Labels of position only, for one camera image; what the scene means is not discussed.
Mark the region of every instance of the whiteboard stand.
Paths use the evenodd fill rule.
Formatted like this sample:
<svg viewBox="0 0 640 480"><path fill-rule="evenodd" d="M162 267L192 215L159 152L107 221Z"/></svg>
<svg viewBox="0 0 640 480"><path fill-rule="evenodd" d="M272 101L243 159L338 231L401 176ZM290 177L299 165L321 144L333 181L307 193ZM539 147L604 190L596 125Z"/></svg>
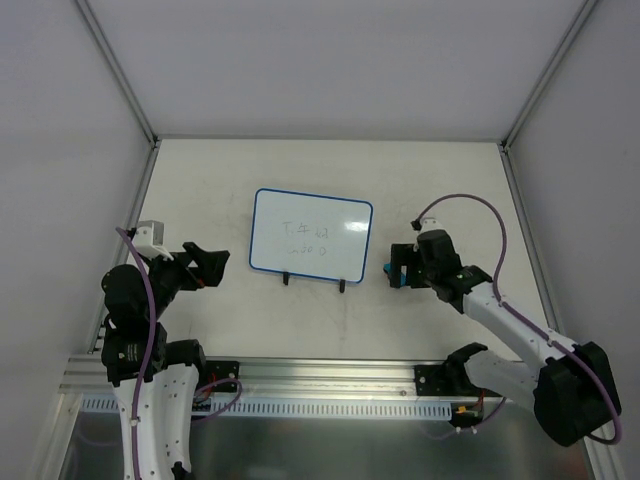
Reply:
<svg viewBox="0 0 640 480"><path fill-rule="evenodd" d="M291 278L291 274L289 272L282 272L282 283L284 283L285 287L289 286L289 278ZM340 293L344 293L346 288L347 281L344 278L341 278L339 282Z"/></svg>
<svg viewBox="0 0 640 480"><path fill-rule="evenodd" d="M256 192L249 264L256 270L360 283L373 206L363 200L261 188Z"/></svg>

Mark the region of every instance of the white wall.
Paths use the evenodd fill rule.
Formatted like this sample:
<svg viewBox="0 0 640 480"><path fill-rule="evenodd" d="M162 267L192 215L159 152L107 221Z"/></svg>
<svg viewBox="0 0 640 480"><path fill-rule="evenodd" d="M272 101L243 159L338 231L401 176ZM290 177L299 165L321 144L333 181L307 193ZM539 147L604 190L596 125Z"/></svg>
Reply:
<svg viewBox="0 0 640 480"><path fill-rule="evenodd" d="M25 478L147 144L71 0L0 8L0 465Z"/></svg>
<svg viewBox="0 0 640 480"><path fill-rule="evenodd" d="M603 346L640 478L640 3L601 2L517 139L514 161L568 333Z"/></svg>
<svg viewBox="0 0 640 480"><path fill-rule="evenodd" d="M159 134L375 140L503 138L582 2L91 0Z"/></svg>

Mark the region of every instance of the purple cable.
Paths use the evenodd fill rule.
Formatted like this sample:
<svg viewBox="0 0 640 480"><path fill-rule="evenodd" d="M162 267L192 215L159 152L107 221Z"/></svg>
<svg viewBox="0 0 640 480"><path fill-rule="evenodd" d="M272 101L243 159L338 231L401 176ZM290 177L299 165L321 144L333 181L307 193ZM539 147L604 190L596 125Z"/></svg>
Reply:
<svg viewBox="0 0 640 480"><path fill-rule="evenodd" d="M142 365L140 365L140 372L138 373L136 385L133 390L133 404L131 406L131 418L132 420L137 420L140 388L142 387L144 374L147 371L147 366L149 365L149 360L151 359L151 350L153 349L153 340L156 336L156 323L158 319L156 318L156 302L153 298L153 289L151 288L149 275L147 275L147 271L144 269L144 262L142 261L140 254L137 252L136 247L133 246L133 242L131 242L131 239L127 235L127 232L119 227L116 228L116 232L118 232L118 235L122 237L122 240L129 249L129 253L131 253L131 256L138 266L138 270L140 270L140 276L142 277L142 283L144 284L144 289L147 292L147 300L149 302L149 338L147 339L147 347L144 351L144 357L142 357ZM138 427L135 424L131 425L131 457L133 461L133 478L134 480L139 480L140 459L138 458Z"/></svg>
<svg viewBox="0 0 640 480"><path fill-rule="evenodd" d="M500 305L502 305L505 310L507 310L514 317L516 317L518 320L520 320L522 323L524 323L527 327L529 327L531 330L533 330L545 342L549 342L551 337L549 337L547 332L545 332L543 329L538 327L535 323L533 323L531 320L529 320L523 314L518 312L515 308L513 308L507 302L503 302L502 301L502 294L500 293L500 290L498 288L498 278L500 276L500 271L502 270L502 264L504 263L504 259L505 259L505 256L507 254L507 228L505 227L504 220L502 219L502 215L500 215L500 212L498 212L496 207L494 207L491 203L489 203L484 198L478 197L477 195L471 195L471 194L468 194L468 193L452 193L450 195L445 195L445 196L440 197L437 200L431 202L431 204L427 208L425 208L420 213L420 215L418 215L418 218L417 218L418 222L420 220L422 220L422 217L424 217L425 214L429 210L431 210L433 207L435 207L440 202L443 202L444 200L448 200L450 198L469 198L471 200L476 200L477 202L480 202L484 206L488 207L493 212L493 214L495 215L496 219L498 220L498 223L500 224L500 232L502 234L502 249L500 250L500 258L498 259L498 264L496 265L496 270L495 270L495 272L493 274L493 294L495 295L496 300L498 300L498 303ZM616 411L615 406L613 405L613 401L611 400L611 396L607 392L607 389L605 388L605 386L602 384L602 381L593 372L593 370L591 370L589 368L589 366L586 363L584 363L582 360L580 360L580 358L578 358L573 352L571 352L570 350L565 348L563 345L560 345L555 340L551 341L551 345L553 345L560 352L562 352L564 355L569 357L582 370L585 371L587 376L595 384L596 388L598 389L598 392L600 393L600 395L604 399L604 403L607 405L607 409L609 410L609 413L611 414L611 419L613 421L613 426L614 426L614 430L615 430L615 434L613 435L613 438L611 438L611 439L599 438L599 437L596 437L593 434L589 434L589 435L587 435L587 437L590 438L591 440L593 440L594 442L602 443L602 444L605 444L605 445L616 445L616 444L620 443L620 440L622 439L622 424L620 422L620 417L618 416L618 412ZM493 416L498 410L499 409L494 410L491 413L491 416Z"/></svg>
<svg viewBox="0 0 640 480"><path fill-rule="evenodd" d="M197 419L197 420L193 420L191 423L201 424L201 423L206 422L207 420L213 420L214 418L219 417L224 412L229 410L231 407L233 407L238 402L238 400L240 400L240 395L242 395L242 383L240 382L240 380L238 380L236 378L223 378L222 380L217 380L217 381L215 381L213 383L209 383L208 385L205 385L204 387L199 388L198 390L196 390L193 395L194 395L194 397L197 397L198 395L200 395L205 390L208 390L208 389L213 388L213 387L217 387L218 385L223 385L225 383L235 383L236 385L238 385L238 393L236 393L236 396L233 397L233 400L231 400L229 403L227 403L224 407L222 407L222 408L216 410L215 412L207 415L206 417L200 418L200 419Z"/></svg>

